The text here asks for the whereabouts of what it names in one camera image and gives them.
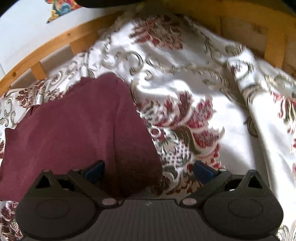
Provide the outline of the maroon long-sleeve shirt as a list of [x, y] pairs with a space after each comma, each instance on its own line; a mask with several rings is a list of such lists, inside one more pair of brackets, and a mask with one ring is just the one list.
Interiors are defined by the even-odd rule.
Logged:
[[43, 170], [65, 174], [105, 163], [102, 187], [126, 197], [158, 185], [162, 164], [132, 102], [113, 73], [83, 78], [61, 99], [32, 107], [5, 130], [1, 200], [20, 201]]

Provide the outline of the colourful mushroom landscape poster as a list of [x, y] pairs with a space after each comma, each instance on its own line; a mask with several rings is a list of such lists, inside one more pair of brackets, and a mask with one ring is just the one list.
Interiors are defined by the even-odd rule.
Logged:
[[47, 4], [51, 5], [51, 14], [47, 23], [71, 12], [81, 8], [74, 0], [45, 0]]

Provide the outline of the white floral satin bedspread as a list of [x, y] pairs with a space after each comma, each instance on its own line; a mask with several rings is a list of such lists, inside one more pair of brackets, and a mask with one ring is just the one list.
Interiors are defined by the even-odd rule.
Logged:
[[1, 148], [34, 106], [107, 72], [129, 85], [161, 158], [163, 179], [151, 193], [197, 191], [196, 158], [235, 173], [255, 168], [283, 208], [278, 238], [295, 240], [295, 78], [186, 16], [125, 13], [49, 78], [9, 90], [1, 97]]

